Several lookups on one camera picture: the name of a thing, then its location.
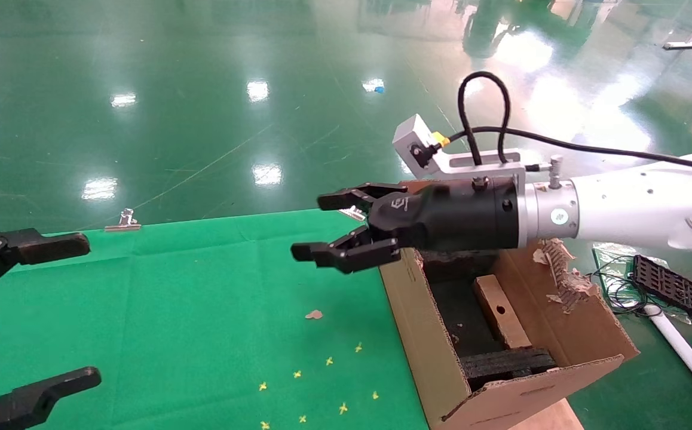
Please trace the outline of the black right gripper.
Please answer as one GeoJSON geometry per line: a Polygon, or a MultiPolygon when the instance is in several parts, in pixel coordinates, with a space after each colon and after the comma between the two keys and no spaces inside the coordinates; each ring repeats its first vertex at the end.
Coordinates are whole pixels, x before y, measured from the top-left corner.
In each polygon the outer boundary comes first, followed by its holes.
{"type": "Polygon", "coordinates": [[[297,242],[297,262],[350,274],[400,260],[400,248],[488,251],[518,248],[526,229],[513,179],[485,177],[433,182],[362,183],[317,196],[323,211],[352,207],[369,213],[360,226],[332,242],[297,242]]]}

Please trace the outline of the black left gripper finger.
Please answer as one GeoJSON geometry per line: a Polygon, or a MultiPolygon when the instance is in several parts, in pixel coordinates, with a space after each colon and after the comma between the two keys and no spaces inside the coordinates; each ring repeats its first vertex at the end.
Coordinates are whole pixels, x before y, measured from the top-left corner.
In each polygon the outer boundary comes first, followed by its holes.
{"type": "Polygon", "coordinates": [[[0,278],[15,266],[35,266],[89,252],[89,240],[81,232],[59,236],[43,236],[33,228],[0,232],[0,278]]]}
{"type": "Polygon", "coordinates": [[[95,367],[83,367],[13,389],[0,395],[0,429],[42,425],[59,400],[101,384],[95,367]]]}

